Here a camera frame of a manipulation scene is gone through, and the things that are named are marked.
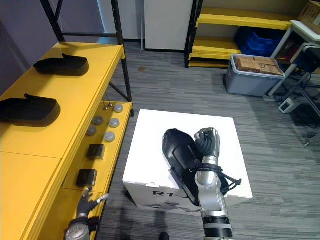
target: white box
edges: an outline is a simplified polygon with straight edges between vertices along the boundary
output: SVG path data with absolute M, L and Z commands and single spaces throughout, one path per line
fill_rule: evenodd
M 169 173 L 162 142 L 168 129 L 194 137 L 200 129 L 211 127 L 220 135 L 219 166 L 228 176 L 242 179 L 240 186 L 225 195 L 227 206 L 253 198 L 233 118 L 141 109 L 122 179 L 138 208 L 200 215 Z

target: yellow shelf board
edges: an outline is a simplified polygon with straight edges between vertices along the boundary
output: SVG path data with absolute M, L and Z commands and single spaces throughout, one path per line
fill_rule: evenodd
M 103 194 L 101 192 L 92 192 L 91 200 L 96 200 Z M 46 218 L 39 240 L 63 240 L 65 230 L 69 226 L 69 222 L 75 219 L 77 215 L 77 206 L 81 198 L 82 191 L 61 188 L 55 198 L 52 208 Z M 93 211 L 90 212 L 89 217 L 100 217 L 104 204 L 99 204 Z
M 223 61 L 200 61 L 200 60 L 191 60 L 189 61 L 189 67 L 198 67 L 198 68 L 228 68 L 229 64 Z
M 208 54 L 208 53 L 190 53 L 189 60 L 191 58 L 202 58 L 202 59 L 221 59 L 221 60 L 229 60 L 231 54 L 223 55 L 223 54 Z
M 18 240 L 48 188 L 59 158 L 1 152 L 1 239 Z
M 132 109 L 131 102 L 112 102 L 122 104 L 123 111 L 116 113 L 113 108 L 109 108 L 107 111 L 103 110 L 104 104 L 100 103 L 95 116 L 103 117 L 103 124 L 95 126 L 96 134 L 93 136 L 85 136 L 82 143 L 74 157 L 71 167 L 65 177 L 62 188 L 74 189 L 82 191 L 83 187 L 76 186 L 76 180 L 80 169 L 95 169 L 97 170 L 97 176 L 93 191 L 98 193 L 106 193 L 109 189 L 114 168 L 118 159 L 118 154 L 121 148 L 123 137 L 125 135 L 128 119 L 130 117 L 130 110 Z M 120 121 L 120 125 L 116 128 L 109 126 L 109 120 L 117 118 Z M 104 140 L 106 132 L 113 132 L 115 134 L 115 140 L 107 142 Z M 105 147 L 103 159 L 90 160 L 87 159 L 87 151 L 90 144 L 103 144 Z
M 196 26 L 198 27 L 198 24 L 217 24 L 287 30 L 291 25 L 290 20 L 295 19 L 294 16 L 277 13 L 204 7 Z
M 233 38 L 196 36 L 189 59 L 229 60 L 231 54 L 241 54 Z
M 111 77 L 120 59 L 125 57 L 122 45 L 61 42 L 49 50 L 43 59 L 60 58 L 62 53 L 86 57 L 89 63 L 88 72 L 83 76 L 58 76 L 40 74 L 32 67 L 0 97 L 2 101 L 8 98 L 23 98 L 24 94 L 28 93 L 56 99 L 61 108 L 58 119 L 47 127 L 0 123 L 3 153 L 59 159 L 53 174 L 47 173 L 50 179 L 45 183 L 44 192 L 39 199 L 34 199 L 36 207 L 23 232 L 16 234 L 21 237 L 11 238 L 12 240 L 38 238 Z M 19 144 L 13 144 L 17 140 L 21 140 Z M 33 164 L 32 167 L 41 171 L 39 165 Z M 15 171 L 14 174 L 20 176 L 22 171 Z M 28 181 L 15 189 L 29 187 L 29 184 L 26 184 Z M 16 210 L 11 214 L 19 216 L 21 213 Z

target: cardboard box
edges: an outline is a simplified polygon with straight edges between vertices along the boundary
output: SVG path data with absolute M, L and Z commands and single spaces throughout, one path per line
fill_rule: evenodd
M 315 33 L 320 34 L 320 2 L 309 1 L 298 19 Z
M 252 72 L 252 73 L 259 73 L 260 67 L 258 62 L 246 59 L 246 58 L 237 58 L 235 61 L 236 69 L 243 72 Z
M 266 64 L 272 66 L 278 66 L 277 60 L 270 57 L 263 57 L 263 56 L 254 56 L 253 59 L 257 61 L 259 64 Z
M 168 129 L 176 128 L 193 137 L 208 127 L 216 128 L 220 135 L 219 166 L 230 177 L 242 179 L 241 185 L 224 197 L 227 206 L 253 198 L 232 118 L 141 109 L 122 179 L 138 208 L 201 215 L 169 173 L 171 167 L 163 156 L 162 142 Z
M 282 76 L 283 73 L 277 66 L 259 63 L 260 74 L 271 74 Z

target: white table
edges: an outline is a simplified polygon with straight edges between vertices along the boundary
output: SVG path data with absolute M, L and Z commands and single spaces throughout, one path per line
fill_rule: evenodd
M 220 135 L 219 166 L 230 177 L 242 179 L 241 185 L 225 196 L 227 206 L 252 199 L 233 118 L 141 109 L 122 179 L 139 208 L 200 215 L 199 208 L 185 198 L 184 190 L 179 189 L 169 173 L 162 142 L 168 129 L 176 128 L 193 138 L 200 129 L 209 127 L 217 129 Z
M 280 50 L 285 45 L 286 41 L 290 37 L 292 32 L 297 33 L 299 36 L 301 36 L 306 42 L 311 44 L 318 44 L 320 43 L 320 35 L 316 34 L 313 30 L 311 30 L 308 26 L 306 26 L 304 23 L 300 21 L 291 20 L 291 26 L 288 28 L 286 33 L 284 34 L 282 40 L 274 50 L 273 54 L 271 55 L 271 58 L 276 58 Z M 286 79 L 289 77 L 289 75 L 296 69 L 296 64 L 291 64 L 290 67 L 285 71 L 285 78 L 280 80 L 269 92 L 268 96 L 271 97 L 277 90 L 280 88 L 280 86 L 286 81 Z

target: white power strip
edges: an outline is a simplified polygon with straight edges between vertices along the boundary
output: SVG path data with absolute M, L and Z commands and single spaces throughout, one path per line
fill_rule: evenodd
M 291 113 L 293 110 L 295 110 L 301 102 L 299 100 L 292 99 L 291 97 L 288 97 L 279 107 L 278 109 L 283 114 Z

